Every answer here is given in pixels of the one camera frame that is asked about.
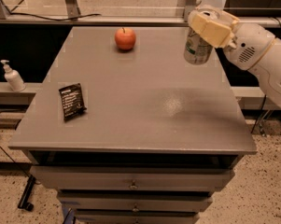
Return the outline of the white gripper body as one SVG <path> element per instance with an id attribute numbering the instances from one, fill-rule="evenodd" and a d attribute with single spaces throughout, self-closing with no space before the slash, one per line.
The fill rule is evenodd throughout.
<path id="1" fill-rule="evenodd" d="M 248 70 L 267 52 L 274 40 L 275 35 L 262 26 L 240 23 L 235 27 L 231 44 L 223 52 L 230 63 Z"/>

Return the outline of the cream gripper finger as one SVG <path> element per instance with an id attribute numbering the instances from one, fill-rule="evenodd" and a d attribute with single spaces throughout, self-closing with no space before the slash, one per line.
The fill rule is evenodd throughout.
<path id="1" fill-rule="evenodd" d="M 233 32 L 235 26 L 230 27 L 215 21 L 215 19 L 207 18 L 203 14 L 196 15 L 192 24 L 193 30 L 216 49 L 225 48 L 232 43 L 235 38 Z"/>
<path id="2" fill-rule="evenodd" d="M 214 12 L 216 14 L 215 21 L 220 22 L 222 24 L 233 27 L 240 21 L 237 17 L 233 16 L 231 13 L 228 13 L 218 7 L 212 7 L 209 5 L 206 5 L 205 7 L 210 11 Z"/>

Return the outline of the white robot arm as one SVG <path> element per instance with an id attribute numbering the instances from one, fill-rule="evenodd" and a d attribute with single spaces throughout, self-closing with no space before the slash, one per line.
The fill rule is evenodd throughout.
<path id="1" fill-rule="evenodd" d="M 281 39 L 210 6 L 192 10 L 188 24 L 208 45 L 223 49 L 230 63 L 255 76 L 263 93 L 281 108 Z"/>

